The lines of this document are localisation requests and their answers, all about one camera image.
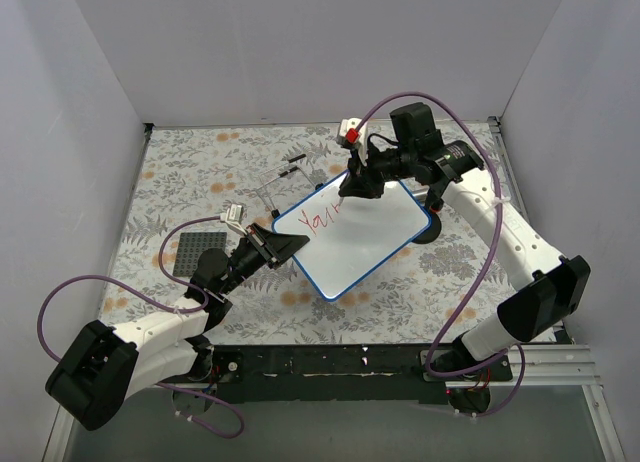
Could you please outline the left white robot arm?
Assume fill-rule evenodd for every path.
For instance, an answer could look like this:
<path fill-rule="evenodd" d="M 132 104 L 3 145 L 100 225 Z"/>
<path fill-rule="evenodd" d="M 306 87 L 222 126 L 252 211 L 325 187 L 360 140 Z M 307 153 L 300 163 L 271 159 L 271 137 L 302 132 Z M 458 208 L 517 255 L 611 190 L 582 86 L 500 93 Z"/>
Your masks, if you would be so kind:
<path fill-rule="evenodd" d="M 55 359 L 46 393 L 85 429 L 96 430 L 147 387 L 174 376 L 205 380 L 213 359 L 204 334 L 231 309 L 228 294 L 263 266 L 280 267 L 309 241 L 251 224 L 232 253 L 205 250 L 185 294 L 168 309 L 114 326 L 86 324 Z"/>

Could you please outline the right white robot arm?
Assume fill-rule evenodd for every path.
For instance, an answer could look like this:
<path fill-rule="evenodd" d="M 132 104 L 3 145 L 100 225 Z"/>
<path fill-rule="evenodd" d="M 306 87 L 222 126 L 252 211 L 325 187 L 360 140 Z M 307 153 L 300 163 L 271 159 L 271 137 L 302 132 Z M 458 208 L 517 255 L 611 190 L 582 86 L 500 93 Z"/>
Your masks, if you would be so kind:
<path fill-rule="evenodd" d="M 500 354 L 528 343 L 578 308 L 591 269 L 581 256 L 567 258 L 547 243 L 501 193 L 480 144 L 472 138 L 445 142 L 431 108 L 421 102 L 390 114 L 395 138 L 379 150 L 366 122 L 341 122 L 337 139 L 351 153 L 342 197 L 378 199 L 391 181 L 413 179 L 427 189 L 424 206 L 436 213 L 452 208 L 487 244 L 482 272 L 498 262 L 514 294 L 496 312 L 459 335 L 451 349 L 425 361 L 437 378 L 475 379 Z"/>

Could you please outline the blue framed whiteboard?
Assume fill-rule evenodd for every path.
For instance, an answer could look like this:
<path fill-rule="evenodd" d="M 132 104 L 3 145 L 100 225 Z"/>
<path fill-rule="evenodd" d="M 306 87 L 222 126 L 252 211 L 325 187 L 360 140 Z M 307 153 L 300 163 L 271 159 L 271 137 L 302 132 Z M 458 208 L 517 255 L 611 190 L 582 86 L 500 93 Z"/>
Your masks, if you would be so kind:
<path fill-rule="evenodd" d="M 335 301 L 429 227 L 430 217 L 406 185 L 388 182 L 379 199 L 347 197 L 341 173 L 272 222 L 272 231 L 306 235 L 293 259 L 326 301 Z"/>

